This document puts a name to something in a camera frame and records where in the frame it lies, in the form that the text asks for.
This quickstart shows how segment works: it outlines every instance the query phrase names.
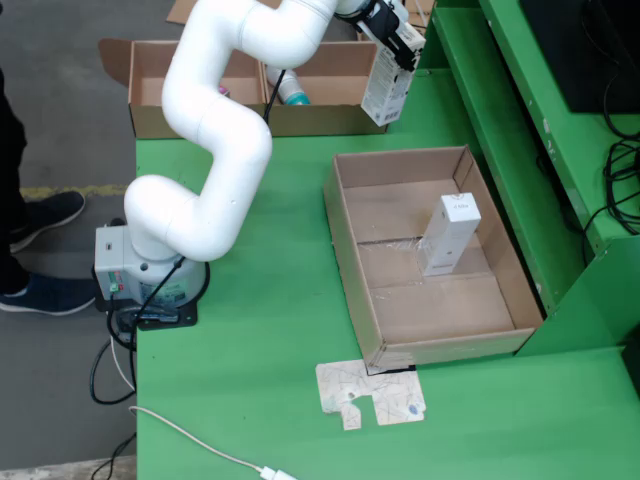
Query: green shelf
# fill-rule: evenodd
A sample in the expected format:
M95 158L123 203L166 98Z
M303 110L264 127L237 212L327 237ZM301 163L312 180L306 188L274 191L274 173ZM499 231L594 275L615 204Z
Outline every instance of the green shelf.
M584 227L605 204L602 167L617 137L601 114L576 114L568 109L519 1L480 0L480 5ZM640 126L640 115L614 115L613 120L625 131L637 131ZM623 198L637 188L635 181L623 182L616 194ZM640 199L625 205L628 211L638 208ZM606 213L596 217L588 232L596 253L604 251L613 238L628 236Z
M480 8L437 8L433 23L547 312L580 276L580 236L563 220Z

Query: yellow floor line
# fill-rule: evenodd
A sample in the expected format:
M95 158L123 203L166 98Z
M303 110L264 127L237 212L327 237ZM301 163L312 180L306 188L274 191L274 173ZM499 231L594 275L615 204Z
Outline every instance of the yellow floor line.
M114 197L124 195L128 185L87 185L86 187L25 187L20 193L27 200L40 200L56 193L76 191L85 197Z

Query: black pants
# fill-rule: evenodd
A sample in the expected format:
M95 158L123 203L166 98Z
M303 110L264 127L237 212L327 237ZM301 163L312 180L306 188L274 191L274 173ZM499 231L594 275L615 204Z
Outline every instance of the black pants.
M24 127L5 97L4 75L0 70L0 293L15 293L28 281L28 274L11 256L9 240L9 233L23 226L27 219L18 176L26 146Z

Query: concrete floor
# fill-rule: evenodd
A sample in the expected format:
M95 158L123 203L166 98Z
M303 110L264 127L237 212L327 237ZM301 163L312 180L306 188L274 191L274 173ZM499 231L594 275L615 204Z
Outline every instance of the concrete floor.
M0 1L0 65L29 140L22 185L32 195L93 192L78 220L19 259L34 271L85 277L94 230L123 215L120 186L135 170L126 89L103 72L98 40L174 39L182 28L164 21L173 0ZM335 24L327 38L352 36ZM134 431L126 405L89 398L89 369L108 338L104 320L93 308L62 319L0 313L0 470L107 457ZM99 392L120 396L126 386L105 360Z

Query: white box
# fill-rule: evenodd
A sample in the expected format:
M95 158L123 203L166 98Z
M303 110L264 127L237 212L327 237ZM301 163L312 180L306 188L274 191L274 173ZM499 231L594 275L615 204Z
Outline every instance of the white box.
M414 66L417 69L425 38L409 23L405 23L404 28L398 30L398 34L414 52ZM400 68L393 52L382 43L376 43L378 53L362 99L362 109L376 125L382 127L400 118L416 70L409 72Z
M453 272L480 218L480 211L471 193L440 197L429 226L418 243L422 275L426 277Z

